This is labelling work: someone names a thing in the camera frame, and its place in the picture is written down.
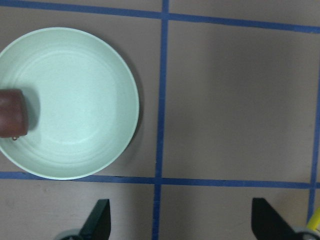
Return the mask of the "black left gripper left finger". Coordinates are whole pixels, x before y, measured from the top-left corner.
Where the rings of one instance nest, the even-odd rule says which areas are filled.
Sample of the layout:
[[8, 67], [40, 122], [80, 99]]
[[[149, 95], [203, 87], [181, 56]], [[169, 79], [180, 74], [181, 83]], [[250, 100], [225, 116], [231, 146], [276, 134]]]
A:
[[99, 199], [82, 226], [79, 236], [83, 240], [108, 240], [111, 234], [111, 208], [109, 199]]

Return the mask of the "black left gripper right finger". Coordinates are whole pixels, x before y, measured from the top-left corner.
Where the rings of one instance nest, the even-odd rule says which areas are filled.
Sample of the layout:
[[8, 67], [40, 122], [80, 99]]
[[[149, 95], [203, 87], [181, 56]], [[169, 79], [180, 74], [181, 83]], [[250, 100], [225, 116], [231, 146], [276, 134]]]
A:
[[303, 240], [306, 232], [296, 232], [264, 198], [253, 198], [251, 229], [257, 240]]

